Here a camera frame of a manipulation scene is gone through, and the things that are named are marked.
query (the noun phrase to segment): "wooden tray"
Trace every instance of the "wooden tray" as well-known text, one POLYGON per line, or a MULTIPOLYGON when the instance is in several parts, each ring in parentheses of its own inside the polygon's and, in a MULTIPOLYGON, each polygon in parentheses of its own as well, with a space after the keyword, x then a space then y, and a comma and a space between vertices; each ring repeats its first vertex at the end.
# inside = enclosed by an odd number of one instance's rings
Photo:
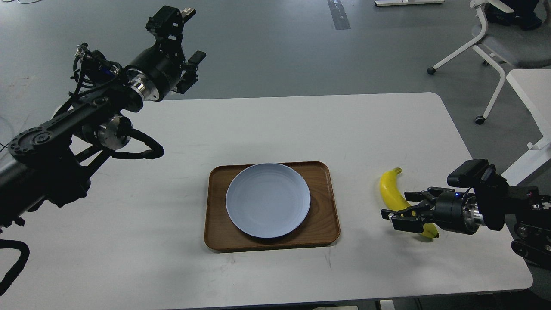
POLYGON ((220 252, 323 247, 339 237, 341 228, 333 197, 329 169, 321 162, 283 163, 297 171, 310 189, 310 209, 292 232, 277 238, 250 236, 237 228, 226 211, 226 192, 231 181, 251 165, 216 167, 209 177, 204 240, 220 252))

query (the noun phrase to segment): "white table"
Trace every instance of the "white table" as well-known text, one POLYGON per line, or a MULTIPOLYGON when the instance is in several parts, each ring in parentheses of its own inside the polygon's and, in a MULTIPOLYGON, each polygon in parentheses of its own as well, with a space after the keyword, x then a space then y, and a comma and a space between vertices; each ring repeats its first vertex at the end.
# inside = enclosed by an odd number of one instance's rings
MULTIPOLYGON (((24 216, 25 227, 6 229, 2 237, 27 242, 31 258, 3 310, 381 300, 532 284, 506 229, 441 231, 426 243, 381 218, 384 171, 402 167, 399 188, 423 190, 446 186, 448 173, 470 159, 433 93, 175 100, 125 114, 165 155, 110 159, 88 197, 62 209, 44 204, 24 216), (203 241, 210 171, 296 161, 329 167, 340 238, 320 248, 210 251, 203 241)), ((16 255, 0 252, 0 267, 16 255)))
POLYGON ((515 69, 507 81, 526 105, 543 137, 528 143, 528 151, 513 163, 502 176, 510 185, 517 185, 551 159, 551 69, 515 69))

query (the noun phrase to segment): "person's foot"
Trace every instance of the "person's foot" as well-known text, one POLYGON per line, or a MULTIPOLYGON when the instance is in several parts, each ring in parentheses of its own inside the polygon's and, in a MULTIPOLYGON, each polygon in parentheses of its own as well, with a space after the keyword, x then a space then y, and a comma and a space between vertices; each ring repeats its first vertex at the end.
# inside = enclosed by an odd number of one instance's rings
POLYGON ((500 9, 497 9, 493 6, 488 8, 486 11, 486 18, 488 19, 488 22, 500 24, 503 26, 510 26, 515 20, 515 14, 514 13, 505 13, 501 11, 500 9))
POLYGON ((542 23, 542 20, 532 12, 532 14, 521 18, 519 26, 522 30, 533 30, 541 26, 542 23))

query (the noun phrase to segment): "yellow banana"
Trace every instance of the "yellow banana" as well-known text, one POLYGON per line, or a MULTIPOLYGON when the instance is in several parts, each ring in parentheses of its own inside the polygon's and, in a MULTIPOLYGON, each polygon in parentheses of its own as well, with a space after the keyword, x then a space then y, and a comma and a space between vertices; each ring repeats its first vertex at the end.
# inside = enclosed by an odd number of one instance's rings
MULTIPOLYGON (((402 172, 402 168, 394 168, 382 174, 379 181, 379 191, 387 208, 392 211, 403 210, 410 206, 402 194, 398 191, 396 185, 396 176, 402 172)), ((438 238, 438 229, 432 223, 423 225, 421 236, 427 238, 438 238)))

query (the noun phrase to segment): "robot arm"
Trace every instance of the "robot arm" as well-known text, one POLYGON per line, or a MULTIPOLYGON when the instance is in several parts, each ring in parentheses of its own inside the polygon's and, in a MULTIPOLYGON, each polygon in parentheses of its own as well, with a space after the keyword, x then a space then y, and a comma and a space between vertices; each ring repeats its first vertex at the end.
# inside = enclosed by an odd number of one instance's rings
MULTIPOLYGON (((89 51, 86 43, 78 46, 72 76, 77 87, 69 93, 69 100, 51 120, 21 132, 6 147, 12 157, 0 167, 0 228, 12 223, 23 226, 21 215, 36 211, 45 200, 62 207, 86 197, 90 177, 110 157, 155 159, 163 155, 163 147, 132 128, 122 110, 138 112, 144 100, 161 101, 170 91, 183 94, 198 80, 197 66, 206 54, 197 51, 186 62, 181 46, 184 23, 195 12, 163 6, 145 26, 155 44, 125 68, 97 50, 89 51), (73 136, 91 146, 74 154, 69 148, 73 136), (118 152, 131 138, 150 149, 118 152), (81 165, 92 156, 95 158, 88 166, 81 165)), ((0 240, 1 248, 17 249, 21 256, 0 281, 0 296, 29 257, 29 248, 20 241, 0 240)))
POLYGON ((551 269, 551 196, 540 195, 536 186, 509 186, 485 159, 466 161, 447 183, 468 190, 430 187, 406 192, 406 200, 418 204, 400 211, 383 209, 382 217, 399 231, 422 232, 423 224, 435 223, 446 231, 474 234, 479 226, 499 231, 505 215, 514 214, 519 238, 511 242, 513 251, 551 269))

